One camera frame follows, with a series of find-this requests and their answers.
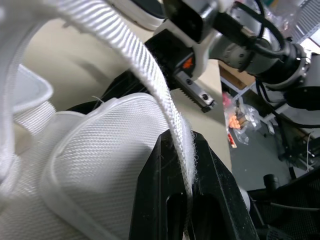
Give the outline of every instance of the workbench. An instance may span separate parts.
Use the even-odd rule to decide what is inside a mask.
[[[153,32],[124,19],[142,40]],[[100,97],[109,84],[128,66],[111,48],[59,19],[48,22],[34,36],[28,46],[23,64],[49,81],[54,94],[50,99],[58,111],[93,101]],[[209,60],[205,73],[197,80],[217,102],[208,113],[191,102],[179,89],[172,91],[176,107],[189,120],[192,129],[201,133],[212,150],[231,171],[229,143],[222,104],[219,65]]]

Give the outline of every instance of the orange item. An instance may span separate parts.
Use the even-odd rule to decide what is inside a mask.
[[[182,68],[189,69],[193,65],[192,59],[193,59],[193,57],[190,57],[187,61],[185,61]]]

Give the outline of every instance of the woven fabric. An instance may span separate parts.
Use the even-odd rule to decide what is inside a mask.
[[[195,177],[193,137],[171,98],[165,77],[152,54],[104,0],[47,0],[44,4],[79,31],[93,35],[117,51],[154,96],[169,126],[180,161],[188,206],[191,206]]]
[[[91,239],[128,239],[138,176],[168,130],[152,96],[135,93],[119,100],[57,146],[44,174],[51,183],[41,187],[49,207]]]
[[[37,144],[16,157],[0,186],[1,240],[86,240],[51,212],[39,194],[39,182],[55,145],[81,119],[57,114],[44,128]]]
[[[13,120],[24,127],[32,136],[36,136],[44,129],[55,112],[55,107],[46,101],[38,107],[14,115]]]

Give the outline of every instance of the white strap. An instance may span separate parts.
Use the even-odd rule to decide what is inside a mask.
[[[48,101],[23,113],[14,115],[14,122],[24,127],[32,136],[39,134],[50,118],[55,114],[55,107]]]
[[[104,0],[47,0],[44,4],[80,32],[89,33],[115,49],[154,96],[169,125],[190,203],[195,177],[193,138],[174,105],[165,77],[149,50]]]

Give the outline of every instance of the plastic bag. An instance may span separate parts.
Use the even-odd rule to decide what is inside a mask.
[[[259,112],[252,106],[240,103],[237,109],[238,121],[241,129],[233,129],[236,139],[245,145],[249,144],[249,137],[246,131],[256,131],[261,128]]]

